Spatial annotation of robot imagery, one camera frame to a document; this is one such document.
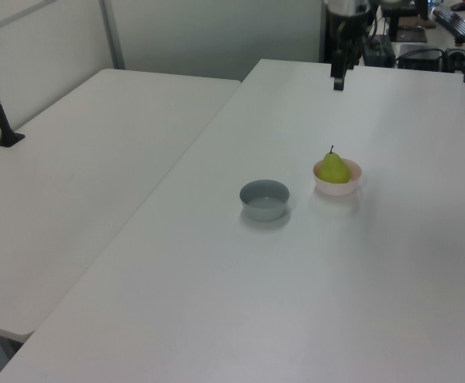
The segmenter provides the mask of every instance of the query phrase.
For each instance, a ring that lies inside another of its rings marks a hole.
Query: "gray bowl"
[[[257,221],[280,218],[287,209],[289,189],[273,180],[257,180],[246,184],[239,193],[243,209]]]

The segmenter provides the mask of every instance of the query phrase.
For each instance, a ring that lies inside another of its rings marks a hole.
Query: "tabletop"
[[[238,84],[106,69],[0,148],[0,335],[39,327]]]
[[[462,76],[329,70],[260,61],[0,383],[465,381]],[[314,189],[331,144],[343,198]],[[242,213],[256,179],[280,220]]]

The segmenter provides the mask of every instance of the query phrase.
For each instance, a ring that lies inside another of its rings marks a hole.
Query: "cable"
[[[449,53],[449,52],[464,52],[465,53],[465,49],[461,49],[461,48],[449,48],[447,50],[445,50],[446,53]]]
[[[432,52],[432,51],[441,52],[441,59],[443,59],[443,55],[446,54],[445,51],[440,48],[417,49],[411,52],[407,52],[405,54],[401,54],[398,58],[395,59],[395,62],[398,62],[401,58],[406,58],[406,57],[413,56],[415,54],[422,53],[422,52]]]

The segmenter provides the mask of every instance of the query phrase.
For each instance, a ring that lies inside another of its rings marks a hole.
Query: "bowl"
[[[335,197],[348,195],[355,191],[355,189],[358,186],[358,181],[361,177],[361,168],[354,161],[347,160],[345,158],[343,158],[342,160],[345,162],[345,164],[351,171],[351,180],[349,180],[349,182],[345,184],[331,184],[330,182],[321,180],[317,177],[317,173],[319,172],[319,169],[321,168],[322,163],[324,161],[321,160],[313,166],[313,178],[315,179],[315,186],[318,190],[327,195],[333,195]]]
[[[243,186],[239,198],[248,217],[273,221],[286,212],[289,189],[278,181],[257,180]]]

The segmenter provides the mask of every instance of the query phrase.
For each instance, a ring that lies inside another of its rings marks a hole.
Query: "pear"
[[[351,171],[338,154],[333,153],[333,145],[317,173],[317,177],[331,184],[346,184],[351,180]]]

